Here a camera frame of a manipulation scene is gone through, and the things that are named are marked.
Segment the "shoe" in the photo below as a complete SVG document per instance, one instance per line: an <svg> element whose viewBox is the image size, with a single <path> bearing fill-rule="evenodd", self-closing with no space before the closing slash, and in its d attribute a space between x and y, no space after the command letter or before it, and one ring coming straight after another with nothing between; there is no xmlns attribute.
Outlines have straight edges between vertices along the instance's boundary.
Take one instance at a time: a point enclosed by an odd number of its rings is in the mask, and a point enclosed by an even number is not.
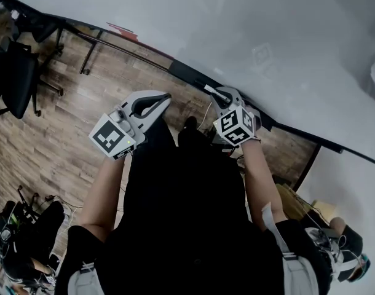
<svg viewBox="0 0 375 295"><path fill-rule="evenodd" d="M190 116L186 119L185 124L183 126L184 129L197 129L197 119L194 116Z"/></svg>
<svg viewBox="0 0 375 295"><path fill-rule="evenodd" d="M57 202L60 202L60 204L62 204L63 214L65 215L64 222L70 221L70 216L71 216L71 208L70 208L70 206L68 206L64 201L60 200L58 197L55 197L53 201L54 202L57 201Z"/></svg>

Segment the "black office chair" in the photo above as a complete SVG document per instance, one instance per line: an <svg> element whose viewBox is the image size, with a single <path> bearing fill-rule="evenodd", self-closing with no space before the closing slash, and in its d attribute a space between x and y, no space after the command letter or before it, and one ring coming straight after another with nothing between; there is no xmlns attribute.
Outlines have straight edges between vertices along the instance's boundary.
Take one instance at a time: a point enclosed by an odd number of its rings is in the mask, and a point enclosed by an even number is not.
<svg viewBox="0 0 375 295"><path fill-rule="evenodd" d="M24 230L25 235L32 233L31 226L34 226L34 223L37 221L40 214L33 211L33 203L36 197L39 196L38 193L35 193L32 196L31 203L28 204L21 193L22 186L19 186L17 191L20 195L21 202L14 203L13 201L7 201L4 209L0 212L0 263L3 264L4 256L10 248L11 243L5 244L1 240L3 238L2 231L7 228L9 232L18 232L19 230ZM48 265L56 270L58 267L59 259L56 255L51 254L49 257ZM12 283L24 284L27 288L30 289L30 294L38 294L38 289L41 290L44 294L49 293L49 287L47 285L47 280L45 276L41 275L40 279L30 279L30 280L16 280L10 277L7 272L6 276Z"/></svg>
<svg viewBox="0 0 375 295"><path fill-rule="evenodd" d="M29 100L33 100L34 113L39 117L37 110L37 85L45 85L63 95L63 89L56 88L40 79L45 67L51 59L61 53L63 46L58 46L42 65L39 66L38 54L31 53L31 47L12 42L5 37L0 45L0 96L6 108L0 109L0 115L10 111L16 118L21 119L28 107Z"/></svg>

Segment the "person's leg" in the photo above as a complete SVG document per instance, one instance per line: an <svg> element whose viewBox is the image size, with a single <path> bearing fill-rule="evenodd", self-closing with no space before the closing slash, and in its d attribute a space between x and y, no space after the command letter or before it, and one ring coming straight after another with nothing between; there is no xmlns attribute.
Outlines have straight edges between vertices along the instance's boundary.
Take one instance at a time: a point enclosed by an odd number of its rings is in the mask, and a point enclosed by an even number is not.
<svg viewBox="0 0 375 295"><path fill-rule="evenodd" d="M35 258L41 263L43 263L43 261L48 262L49 254L53 249L58 230L64 219L63 206L58 201L52 202L40 215L39 219L34 224L35 231L33 233L34 248L32 248L32 258Z"/></svg>
<svg viewBox="0 0 375 295"><path fill-rule="evenodd" d="M170 130L163 118L158 118L151 128L145 133L147 141L140 144L137 150L133 151L133 162L141 160L148 152L158 149L170 149L175 147L175 142Z"/></svg>
<svg viewBox="0 0 375 295"><path fill-rule="evenodd" d="M178 135L178 146L181 148L209 148L209 139L197 130L197 121L194 117L189 117L183 130Z"/></svg>

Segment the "wooden floor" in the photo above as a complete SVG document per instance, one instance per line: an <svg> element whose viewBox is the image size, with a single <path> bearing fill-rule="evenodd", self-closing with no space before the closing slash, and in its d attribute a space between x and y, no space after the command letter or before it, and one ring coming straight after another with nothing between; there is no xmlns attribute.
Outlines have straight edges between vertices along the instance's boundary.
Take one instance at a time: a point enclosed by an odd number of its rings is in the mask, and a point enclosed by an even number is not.
<svg viewBox="0 0 375 295"><path fill-rule="evenodd" d="M87 33L96 35L81 27ZM0 40L10 34L9 14L0 10ZM41 44L35 43L30 34L22 34L19 42L32 46L32 51L40 53L44 60L55 44L55 34ZM164 67L171 61L151 50L113 36L103 34L103 39L129 49ZM0 207L7 200L17 201L18 185L29 199L38 192L42 203L46 195L59 195L74 206L81 206L87 191L97 173L103 154L88 139L88 134L101 115L109 113L113 107L135 90L155 89L172 94L172 103L167 109L167 121L173 136L182 129L188 116L203 119L209 96L183 81L163 72L130 55L107 46L97 46L87 68L90 75L79 74L79 68L89 50L90 44L77 36L64 32L63 55L55 57L43 79L62 87L63 97L44 87L38 88L37 108L41 117L36 117L32 102L22 120L11 114L0 117ZM0 99L0 108L4 104ZM202 131L212 126L216 114L209 110ZM290 180L293 184L304 169L314 145L296 136L274 129L259 132L264 153L273 174ZM127 184L130 157L127 158L122 180L122 190ZM121 191L119 205L123 205L124 192ZM80 209L72 220L76 222ZM62 232L69 220L62 225ZM55 252L63 254L66 248L66 232L57 237Z"/></svg>

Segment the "black cable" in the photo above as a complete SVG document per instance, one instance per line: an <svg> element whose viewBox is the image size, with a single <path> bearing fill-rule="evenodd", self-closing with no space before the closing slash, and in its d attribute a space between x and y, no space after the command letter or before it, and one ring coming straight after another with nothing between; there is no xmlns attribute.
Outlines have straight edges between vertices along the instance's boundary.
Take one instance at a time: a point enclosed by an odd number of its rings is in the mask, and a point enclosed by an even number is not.
<svg viewBox="0 0 375 295"><path fill-rule="evenodd" d="M80 208L81 206L76 206L68 203L67 201L64 201L59 195L54 195L54 198L59 198L61 201L65 202L67 205L73 207L73 208Z"/></svg>
<svg viewBox="0 0 375 295"><path fill-rule="evenodd" d="M320 209L318 208L315 208L313 205L311 205L310 203L307 203L303 198L301 198L299 195L296 194L295 198L297 199L297 201L299 202L299 204L302 206L302 209L304 210L304 212L306 214L308 214L307 211L305 211L304 209L304 205L302 203L306 203L308 204L308 206L310 206L312 208L312 210L314 211L317 211L319 213L319 215L322 217L322 220L328 225L328 221L326 220L326 218L322 215L322 212L320 211Z"/></svg>
<svg viewBox="0 0 375 295"><path fill-rule="evenodd" d="M39 207L38 207L35 211L33 211L33 212L37 212L37 211L39 211L40 208L41 208L41 206L42 206L43 204L45 204L46 202L48 202L48 201L47 201L47 200L44 200L44 202L43 202L42 204L40 204Z"/></svg>

